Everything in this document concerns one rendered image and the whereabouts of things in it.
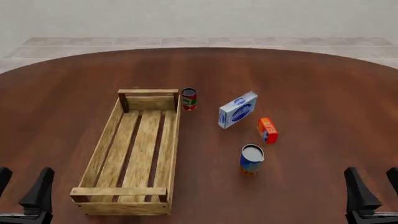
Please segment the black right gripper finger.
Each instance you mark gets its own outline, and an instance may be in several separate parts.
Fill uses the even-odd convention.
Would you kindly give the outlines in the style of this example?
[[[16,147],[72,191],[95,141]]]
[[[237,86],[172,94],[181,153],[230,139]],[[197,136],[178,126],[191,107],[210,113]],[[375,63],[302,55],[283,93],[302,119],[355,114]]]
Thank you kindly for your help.
[[[386,175],[393,188],[398,188],[398,167],[391,167]]]
[[[373,211],[382,206],[382,203],[364,184],[355,167],[348,167],[344,171],[347,189],[347,212]]]

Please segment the blue and orange soup tin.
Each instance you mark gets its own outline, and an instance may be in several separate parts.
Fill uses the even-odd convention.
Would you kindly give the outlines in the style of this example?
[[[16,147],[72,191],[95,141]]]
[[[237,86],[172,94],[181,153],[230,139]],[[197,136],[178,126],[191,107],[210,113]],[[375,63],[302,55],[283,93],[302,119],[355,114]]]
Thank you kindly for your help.
[[[241,149],[239,166],[246,175],[256,175],[264,161],[264,151],[255,144],[247,144]]]

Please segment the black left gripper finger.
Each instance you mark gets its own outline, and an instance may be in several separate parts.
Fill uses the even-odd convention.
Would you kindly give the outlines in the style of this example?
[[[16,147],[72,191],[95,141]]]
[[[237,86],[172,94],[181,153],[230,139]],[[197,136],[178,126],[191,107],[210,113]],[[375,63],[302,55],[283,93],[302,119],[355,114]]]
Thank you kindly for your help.
[[[44,167],[30,190],[19,200],[24,212],[52,212],[52,183],[55,172]]]
[[[12,171],[7,167],[0,167],[0,192],[3,192],[12,177]]]

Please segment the wooden slat tray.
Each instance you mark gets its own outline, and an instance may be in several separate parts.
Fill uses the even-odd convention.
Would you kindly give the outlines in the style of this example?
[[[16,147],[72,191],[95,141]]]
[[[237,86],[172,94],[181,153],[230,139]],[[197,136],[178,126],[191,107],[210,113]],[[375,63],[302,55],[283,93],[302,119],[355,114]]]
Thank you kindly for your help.
[[[180,127],[176,89],[119,90],[95,150],[70,197],[84,214],[171,213]]]

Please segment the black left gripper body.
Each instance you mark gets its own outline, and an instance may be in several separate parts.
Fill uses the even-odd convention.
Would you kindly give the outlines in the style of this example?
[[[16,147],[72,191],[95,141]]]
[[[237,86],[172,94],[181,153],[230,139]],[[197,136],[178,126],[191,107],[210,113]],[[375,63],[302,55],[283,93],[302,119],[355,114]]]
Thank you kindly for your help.
[[[0,213],[0,224],[51,224],[53,215],[39,211],[37,214]]]

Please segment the blue and white box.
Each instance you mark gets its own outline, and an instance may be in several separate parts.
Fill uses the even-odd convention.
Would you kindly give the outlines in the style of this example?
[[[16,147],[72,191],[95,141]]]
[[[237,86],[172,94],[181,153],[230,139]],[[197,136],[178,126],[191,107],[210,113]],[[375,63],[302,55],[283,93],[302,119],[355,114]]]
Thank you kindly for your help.
[[[257,94],[250,91],[220,107],[218,115],[219,126],[226,129],[245,118],[249,113],[254,111],[256,101]]]

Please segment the red and green tin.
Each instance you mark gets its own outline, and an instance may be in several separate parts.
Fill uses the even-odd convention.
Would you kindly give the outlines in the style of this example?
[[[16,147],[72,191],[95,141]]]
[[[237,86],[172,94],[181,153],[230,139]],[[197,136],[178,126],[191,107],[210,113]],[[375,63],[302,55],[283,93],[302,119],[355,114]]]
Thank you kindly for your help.
[[[197,93],[193,88],[184,88],[182,90],[182,103],[187,111],[192,111],[197,107]]]

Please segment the orange butter box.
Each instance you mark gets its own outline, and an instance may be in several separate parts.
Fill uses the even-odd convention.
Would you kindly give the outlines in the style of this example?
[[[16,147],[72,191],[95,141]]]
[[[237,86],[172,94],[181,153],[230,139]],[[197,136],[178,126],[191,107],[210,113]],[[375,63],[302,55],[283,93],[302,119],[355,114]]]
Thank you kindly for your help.
[[[279,133],[270,118],[259,119],[257,130],[266,144],[273,144],[277,141]]]

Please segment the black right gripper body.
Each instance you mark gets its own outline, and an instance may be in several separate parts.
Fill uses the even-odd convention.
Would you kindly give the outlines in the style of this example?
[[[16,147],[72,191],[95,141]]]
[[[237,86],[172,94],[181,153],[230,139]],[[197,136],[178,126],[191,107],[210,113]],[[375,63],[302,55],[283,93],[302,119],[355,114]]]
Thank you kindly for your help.
[[[361,214],[347,210],[348,224],[398,224],[398,212],[373,212]]]

